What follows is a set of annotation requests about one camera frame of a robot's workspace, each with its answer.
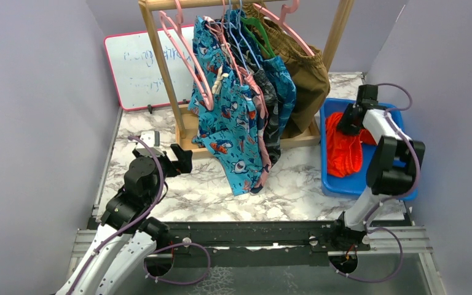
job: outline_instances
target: blue plastic bin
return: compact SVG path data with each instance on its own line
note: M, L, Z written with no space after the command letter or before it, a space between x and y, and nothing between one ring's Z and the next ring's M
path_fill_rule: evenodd
M322 190L325 195L332 197L352 197L357 199L366 188L366 170L376 146L369 144L362 144L363 147L363 166L361 171L358 173L339 178L327 174L327 160L326 160L326 130L325 130L325 119L335 112L344 112L345 108L349 103L354 103L353 100L342 100L338 98L327 98L325 99L323 106L321 107L321 181L323 182ZM392 104L379 103L382 106L394 108ZM395 124L397 124L402 131L404 131L403 117L401 112L391 112L391 117ZM417 196L417 190L411 195L403 198L402 200L408 201L413 200Z

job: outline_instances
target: white marble tabletop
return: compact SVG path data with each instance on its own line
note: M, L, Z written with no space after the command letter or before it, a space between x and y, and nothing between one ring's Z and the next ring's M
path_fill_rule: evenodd
M355 99L360 73L330 74L328 97ZM124 173L134 159L135 143L129 135L160 132L160 145L169 149L175 141L175 120L169 107L124 112L114 143L97 217L124 183ZM308 221L334 220L350 208L353 199L327 197L321 191L320 145L284 149L260 193L234 196L218 161L193 160L191 174L168 178L169 192L151 216L161 221ZM386 204L376 219L401 220L402 202Z

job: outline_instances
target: purple wall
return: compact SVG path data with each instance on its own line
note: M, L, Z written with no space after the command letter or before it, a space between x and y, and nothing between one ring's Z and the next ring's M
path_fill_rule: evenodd
M414 215L448 294L472 294L472 1L410 0L366 78L414 97L405 126L427 146ZM380 98L407 104L394 90Z
M105 35L145 31L142 15L135 0L87 0L99 27ZM279 15L281 5L291 1L271 2L267 7ZM334 20L339 1L302 0L296 13L287 16L287 23L303 39L325 47L326 37ZM366 72L407 0L360 0L348 19L339 49L332 63L334 72ZM218 18L222 7L184 9L184 24L193 24L196 15ZM168 15L176 15L175 10Z
M0 294L64 283L118 102L81 0L0 1Z

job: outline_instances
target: hanger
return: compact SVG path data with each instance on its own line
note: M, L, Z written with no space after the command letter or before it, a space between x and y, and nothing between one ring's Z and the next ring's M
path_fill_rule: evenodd
M249 48L249 52L251 53L252 57L254 58L254 64L259 65L258 59L256 58L256 55L254 54L252 47L249 45L249 42L245 39L245 37L242 34L242 8L243 8L243 1L240 0L240 8L238 9L238 15L236 17L236 24L238 27L238 33L240 33L240 37L243 39L245 44L247 45L247 48Z
M189 46L189 43L186 41L184 35L182 35L182 23L184 22L184 15L182 13L182 7L180 6L180 1L175 0L175 3L176 3L176 10L178 11L178 14L176 14L176 22L178 24L175 23L170 17L168 17L165 12L159 11L160 23L162 24L162 29L165 32L165 34L167 35L167 38L169 38L169 40L171 41L173 46L176 48L176 51L178 52L178 54L182 58L182 61L185 63L185 65L186 65L187 69L189 70L189 72L191 73L192 78L193 78L194 82L196 83L196 86L198 87L198 90L200 91L200 94L202 95L202 98L205 102L206 108L208 110L212 111L213 106L214 106L214 104L213 104L213 94L211 93L211 90L209 89L209 85L207 83L207 78L205 77L205 75L202 71L202 68L200 67L200 63L198 62L198 59L196 59L196 56L194 55L194 53L192 52L191 47ZM203 88L203 86L200 83L197 75L195 74L194 69L187 62L186 57L182 53L182 50L178 47L178 43L176 43L173 36L171 36L171 34L169 33L169 30L167 29L167 25L164 23L164 20L166 20L167 22L169 22L171 24L172 29L176 32L176 34L178 35L178 38L180 39L180 41L186 47L186 50L189 53L189 55L191 56L191 60L193 61L194 66L198 69L198 76L200 76L201 80L204 82L205 89Z
M209 26L209 30L211 33L214 33L215 38L220 42L220 48L223 50L223 46L227 49L228 56L230 58L230 62L232 63L234 69L236 69L236 75L238 76L238 79L240 80L240 85L243 85L243 80L242 80L242 75L240 74L240 71L237 71L237 65L236 61L234 60L234 56L232 55L232 51L230 50L230 44L227 42L225 39L225 36L223 35L223 18L225 17L225 0L221 0L223 4L223 14L220 22L215 22L212 18L210 17L203 17L204 20L208 21L211 25Z
M234 43L236 44L236 49L238 49L238 53L240 54L240 58L242 59L243 67L245 68L247 73L250 73L249 68L247 68L247 64L245 63L245 57L243 56L242 49L240 48L240 44L236 41L236 37L234 37L234 34L232 34L232 30L230 29L231 27L237 28L230 22L230 11L232 10L231 6L232 6L232 1L229 0L229 21L225 23L227 25L226 29L228 29L229 35L232 37L232 39L234 40Z
M294 32L294 30L289 27L285 23L285 17L286 14L291 14L297 10L299 7L299 0L293 0L292 1L292 6L287 6L286 4L281 6L281 14L280 17L277 17L275 14L267 10L266 8L263 8L263 6L254 3L254 7L258 9L262 14L264 14L266 17L269 17L270 20L272 20L274 23L276 23L278 26L280 26L287 34L289 34L303 49L303 51L308 55L313 57L314 53L310 49L310 47L301 39L301 37Z
M270 46L270 42L269 42L269 37L267 36L267 32L265 32L265 28L263 27L263 25L261 24L261 22L255 18L255 17L248 17L248 18L245 18L245 17L242 17L241 19L242 23L246 24L246 25L250 25L250 26L253 26L255 27L256 29L258 29L258 32L259 34L261 35L261 37L263 37L263 41L265 42L265 46L263 46L259 41L258 39L256 38L256 36L254 35L254 33L252 33L246 26L243 26L243 28L245 29L245 31L247 32L247 34L249 34L251 36L251 38L258 44L258 46L264 51L267 53L267 55L272 58L272 57L276 57L276 54L274 53L274 50L272 50L272 46Z

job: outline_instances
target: khaki pants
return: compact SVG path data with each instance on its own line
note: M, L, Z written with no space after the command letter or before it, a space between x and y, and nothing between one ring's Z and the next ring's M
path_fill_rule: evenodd
M296 85L296 105L281 137L291 138L300 135L309 127L314 115L330 92L330 81L323 64L323 53L310 45L315 56L307 56L292 37L285 34L274 22L265 20L263 14L259 13L252 4L245 4L243 10L247 17L255 17L261 21L274 53L281 57ZM255 28L253 28L253 33L262 42ZM262 51L262 54L267 57L266 52Z

